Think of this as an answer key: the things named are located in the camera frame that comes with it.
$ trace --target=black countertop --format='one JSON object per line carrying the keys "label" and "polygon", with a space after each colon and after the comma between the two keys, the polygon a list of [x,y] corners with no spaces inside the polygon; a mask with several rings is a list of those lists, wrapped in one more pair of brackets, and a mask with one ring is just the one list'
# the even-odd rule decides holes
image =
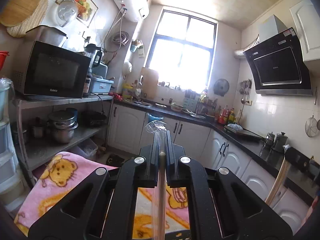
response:
{"label": "black countertop", "polygon": [[[262,168],[268,171],[274,178],[276,178],[278,175],[284,155],[273,150],[265,149],[262,141],[257,142],[240,138],[233,133],[227,132],[223,125],[220,125],[216,122],[212,123],[205,119],[198,119],[183,112],[174,112],[169,107],[158,108],[155,105],[146,107],[135,103],[126,103],[120,101],[115,101],[115,104],[134,108],[150,114],[153,113],[159,117],[164,116],[179,121],[210,127],[221,134],[224,138],[229,140],[231,143],[239,147],[242,151],[247,153],[247,155],[249,155]],[[294,166],[291,166],[289,169],[284,186],[291,189],[309,206],[312,204],[312,201],[316,197],[316,193],[319,190],[318,185],[316,185],[309,177],[307,177]]]}

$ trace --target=red bucket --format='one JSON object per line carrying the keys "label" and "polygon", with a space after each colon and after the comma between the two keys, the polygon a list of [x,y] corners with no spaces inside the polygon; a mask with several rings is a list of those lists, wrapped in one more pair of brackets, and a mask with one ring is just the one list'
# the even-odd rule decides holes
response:
{"label": "red bucket", "polygon": [[8,51],[1,51],[0,50],[0,70],[2,69],[4,61],[5,61],[5,58],[7,56],[9,56],[9,52]]}

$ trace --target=white round object on wall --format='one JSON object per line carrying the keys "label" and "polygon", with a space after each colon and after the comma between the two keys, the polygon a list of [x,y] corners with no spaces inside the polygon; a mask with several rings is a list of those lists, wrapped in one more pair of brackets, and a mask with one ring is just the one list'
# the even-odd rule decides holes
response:
{"label": "white round object on wall", "polygon": [[132,72],[132,64],[129,61],[126,61],[122,67],[122,74],[128,75],[131,72]]}

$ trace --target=cabinet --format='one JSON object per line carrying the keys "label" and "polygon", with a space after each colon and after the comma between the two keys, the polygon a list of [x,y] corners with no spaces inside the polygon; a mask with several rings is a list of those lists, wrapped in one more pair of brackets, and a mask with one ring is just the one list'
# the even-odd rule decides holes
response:
{"label": "cabinet", "polygon": [[320,59],[320,17],[314,5],[310,0],[303,0],[290,11],[300,39],[303,60]]}
{"label": "cabinet", "polygon": [[181,121],[177,132],[174,144],[182,146],[186,156],[199,160],[207,142],[210,128]]}
{"label": "cabinet", "polygon": [[[263,201],[265,201],[273,187],[276,179],[262,168],[255,161],[251,160],[247,169],[245,170],[241,180],[246,184],[255,194],[257,194]],[[280,188],[280,194],[276,196],[273,203],[279,201],[286,189]]]}
{"label": "cabinet", "polygon": [[113,105],[108,144],[129,153],[139,154],[139,141],[146,113]]}
{"label": "cabinet", "polygon": [[287,222],[295,234],[300,228],[308,209],[306,203],[288,189],[273,210]]}
{"label": "cabinet", "polygon": [[241,178],[251,160],[245,152],[230,142],[226,143],[225,148],[221,150],[221,154],[219,153],[219,155],[220,158],[218,156],[217,160],[220,160],[217,168],[227,167],[238,178]]}
{"label": "cabinet", "polygon": [[[164,126],[166,127],[167,130],[170,131],[171,141],[173,142],[177,134],[180,121],[164,117],[162,122],[166,123]],[[145,126],[147,124],[148,124],[148,114],[146,114],[146,117],[144,120],[143,129],[142,129],[141,138],[140,138],[139,150],[142,147],[151,145],[153,143],[154,134],[146,131]]]}
{"label": "cabinet", "polygon": [[204,146],[204,150],[200,157],[200,163],[205,168],[215,170],[219,163],[216,163],[216,158],[219,157],[220,160],[220,150],[223,151],[223,148],[226,146],[227,140],[217,133],[215,130],[211,129],[207,143]]}

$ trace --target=pink blanket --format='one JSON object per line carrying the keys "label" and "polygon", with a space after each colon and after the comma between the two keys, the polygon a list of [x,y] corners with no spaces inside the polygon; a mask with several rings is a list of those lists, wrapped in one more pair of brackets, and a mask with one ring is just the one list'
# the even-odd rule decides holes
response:
{"label": "pink blanket", "polygon": [[[69,152],[57,154],[49,163],[36,185],[21,206],[14,222],[28,236],[31,225],[44,215],[59,200],[68,194],[96,168],[107,170],[115,167],[89,161]],[[152,230],[152,195],[154,189],[139,188],[134,225],[133,239],[153,237]],[[190,229],[188,202],[185,188],[169,188],[166,186],[166,217],[165,232],[180,237]]]}

